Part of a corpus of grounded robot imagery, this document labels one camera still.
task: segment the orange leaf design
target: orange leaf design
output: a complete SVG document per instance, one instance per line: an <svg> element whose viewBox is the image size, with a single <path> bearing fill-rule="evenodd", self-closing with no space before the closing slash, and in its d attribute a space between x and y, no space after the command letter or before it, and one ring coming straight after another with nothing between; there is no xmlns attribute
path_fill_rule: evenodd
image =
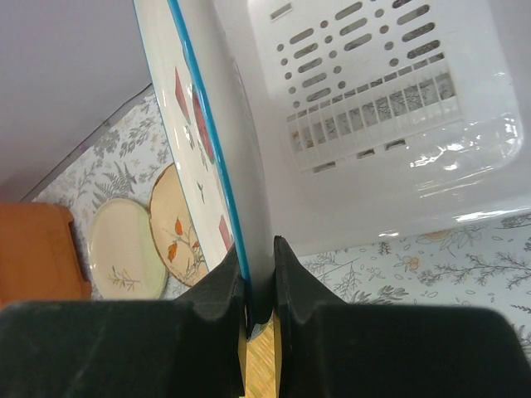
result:
<svg viewBox="0 0 531 398"><path fill-rule="evenodd" d="M173 261L175 255L177 254L177 243L170 245L168 247L168 260Z"/></svg>
<svg viewBox="0 0 531 398"><path fill-rule="evenodd" d="M177 222L175 223L175 232L177 232L178 236L181 236L183 234L183 226L181 225L179 217L177 217Z"/></svg>

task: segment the white dish rack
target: white dish rack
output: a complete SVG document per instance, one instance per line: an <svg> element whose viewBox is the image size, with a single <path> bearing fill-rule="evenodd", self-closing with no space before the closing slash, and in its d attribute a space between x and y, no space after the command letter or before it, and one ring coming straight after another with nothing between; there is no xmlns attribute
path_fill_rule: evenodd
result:
<svg viewBox="0 0 531 398"><path fill-rule="evenodd" d="M531 208L529 2L214 3L298 255Z"/></svg>

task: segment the plate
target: plate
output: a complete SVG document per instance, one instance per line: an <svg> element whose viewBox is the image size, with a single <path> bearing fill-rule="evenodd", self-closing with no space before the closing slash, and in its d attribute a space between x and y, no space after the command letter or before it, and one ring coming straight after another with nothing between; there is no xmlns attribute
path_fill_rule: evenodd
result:
<svg viewBox="0 0 531 398"><path fill-rule="evenodd" d="M193 286L208 273L174 164L155 182L149 224L160 259L175 278Z"/></svg>
<svg viewBox="0 0 531 398"><path fill-rule="evenodd" d="M112 199L90 224L90 272L104 299L158 299L167 271L149 232L149 215L141 205Z"/></svg>
<svg viewBox="0 0 531 398"><path fill-rule="evenodd" d="M207 266L222 262L233 236L250 289L249 324L266 323L272 310L274 260L264 172L245 91L214 6L203 0L137 0L135 8ZM174 94L180 92L176 84L182 86L184 103ZM220 234L220 228L226 231Z"/></svg>

